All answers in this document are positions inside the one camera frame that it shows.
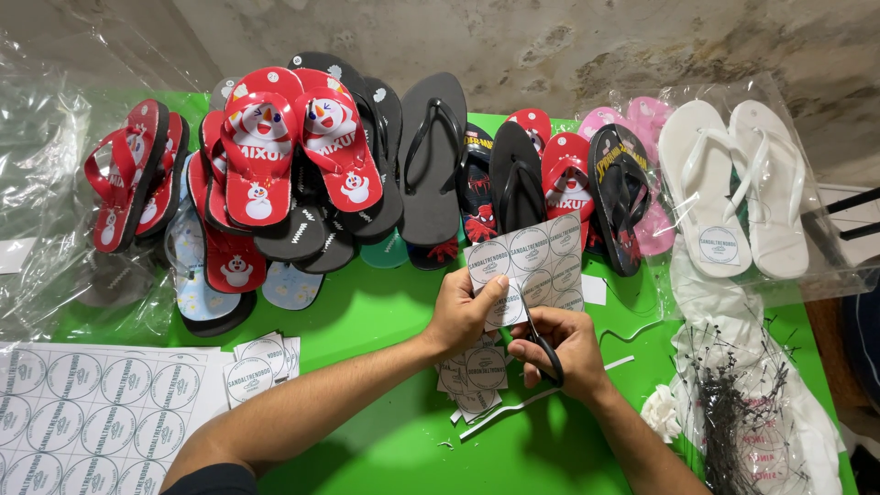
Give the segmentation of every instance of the scissors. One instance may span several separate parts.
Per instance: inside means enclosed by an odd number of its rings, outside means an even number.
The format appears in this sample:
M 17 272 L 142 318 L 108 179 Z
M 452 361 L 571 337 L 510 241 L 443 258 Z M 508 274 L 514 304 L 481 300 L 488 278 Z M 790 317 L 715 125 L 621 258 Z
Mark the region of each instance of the scissors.
M 523 301 L 523 307 L 525 308 L 525 317 L 529 322 L 529 330 L 531 333 L 526 337 L 526 340 L 529 342 L 534 342 L 537 345 L 541 346 L 541 349 L 547 354 L 547 357 L 550 359 L 550 365 L 553 366 L 554 372 L 556 372 L 556 378 L 550 376 L 548 373 L 545 373 L 544 370 L 539 369 L 541 373 L 541 378 L 550 382 L 550 385 L 554 387 L 562 388 L 562 384 L 565 382 L 565 374 L 562 373 L 562 362 L 559 360 L 559 356 L 556 355 L 556 349 L 553 348 L 552 345 L 543 337 L 540 333 L 538 333 L 538 329 L 535 328 L 535 321 L 532 319 L 532 313 L 529 311 L 529 305 L 525 304 L 525 299 L 523 298 L 523 290 L 522 287 L 519 288 L 519 298 Z

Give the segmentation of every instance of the hand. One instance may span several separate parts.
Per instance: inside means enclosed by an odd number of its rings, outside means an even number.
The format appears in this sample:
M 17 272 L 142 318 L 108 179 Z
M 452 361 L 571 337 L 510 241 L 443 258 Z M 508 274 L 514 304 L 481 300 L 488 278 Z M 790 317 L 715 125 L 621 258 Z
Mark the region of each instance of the hand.
M 500 275 L 472 297 L 473 284 L 467 268 L 447 273 L 440 285 L 434 315 L 422 338 L 435 350 L 438 361 L 453 358 L 477 342 L 489 308 L 507 291 L 509 280 Z
M 565 373 L 563 392 L 584 403 L 594 403 L 603 393 L 613 389 L 602 364 L 593 320 L 588 314 L 546 306 L 534 307 L 530 311 L 535 329 L 556 349 L 562 363 Z M 510 336 L 515 340 L 508 344 L 507 352 L 525 362 L 525 386 L 532 388 L 541 380 L 539 368 L 551 376 L 555 373 L 544 350 L 525 340 L 529 332 L 527 323 L 514 326 Z

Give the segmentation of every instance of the forearm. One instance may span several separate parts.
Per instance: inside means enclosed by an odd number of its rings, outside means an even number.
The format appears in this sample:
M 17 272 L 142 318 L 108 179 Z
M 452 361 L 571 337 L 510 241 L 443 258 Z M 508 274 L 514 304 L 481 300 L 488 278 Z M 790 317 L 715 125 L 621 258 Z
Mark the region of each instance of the forearm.
M 709 494 L 610 382 L 606 390 L 584 403 L 596 417 L 635 495 Z
M 199 428 L 163 489 L 210 464 L 234 462 L 262 472 L 295 457 L 434 359 L 436 353 L 417 336 L 271 388 Z

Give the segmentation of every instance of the spider-man graphic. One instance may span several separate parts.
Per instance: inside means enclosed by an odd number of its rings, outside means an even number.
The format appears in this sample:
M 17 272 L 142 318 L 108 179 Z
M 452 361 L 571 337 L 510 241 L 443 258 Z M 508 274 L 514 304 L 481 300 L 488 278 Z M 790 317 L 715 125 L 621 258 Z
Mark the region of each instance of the spider-man graphic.
M 477 213 L 477 216 L 467 216 L 467 221 L 465 222 L 467 238 L 471 242 L 482 242 L 498 235 L 498 232 L 495 231 L 495 215 L 492 213 L 492 205 L 480 205 Z
M 426 257 L 434 257 L 437 259 L 438 263 L 442 263 L 446 259 L 446 256 L 451 256 L 453 260 L 458 256 L 458 237 L 453 237 L 443 244 L 434 246 L 434 248 L 428 252 Z
M 488 174 L 472 175 L 467 178 L 467 187 L 475 193 L 489 194 Z
M 639 241 L 635 236 L 630 236 L 629 232 L 620 233 L 621 253 L 618 253 L 620 261 L 623 262 L 624 255 L 629 255 L 629 264 L 635 265 L 642 259 L 642 251 L 639 250 Z

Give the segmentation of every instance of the black scissor handle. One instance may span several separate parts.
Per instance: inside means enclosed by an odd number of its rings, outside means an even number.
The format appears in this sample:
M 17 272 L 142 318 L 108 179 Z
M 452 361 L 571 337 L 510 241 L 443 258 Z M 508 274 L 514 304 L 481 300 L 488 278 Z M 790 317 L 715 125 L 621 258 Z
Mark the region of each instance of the black scissor handle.
M 550 365 L 553 367 L 553 371 L 556 373 L 556 378 L 550 376 L 549 373 L 546 373 L 542 369 L 538 369 L 541 373 L 541 378 L 550 382 L 550 385 L 553 385 L 557 388 L 562 388 L 562 384 L 565 383 L 565 374 L 562 372 L 562 362 L 559 360 L 559 356 L 556 355 L 556 349 L 553 348 L 547 340 L 538 336 L 538 342 L 535 342 L 535 335 L 529 334 L 527 337 L 529 341 L 536 343 L 541 346 L 541 349 L 547 354 L 547 358 L 550 359 Z

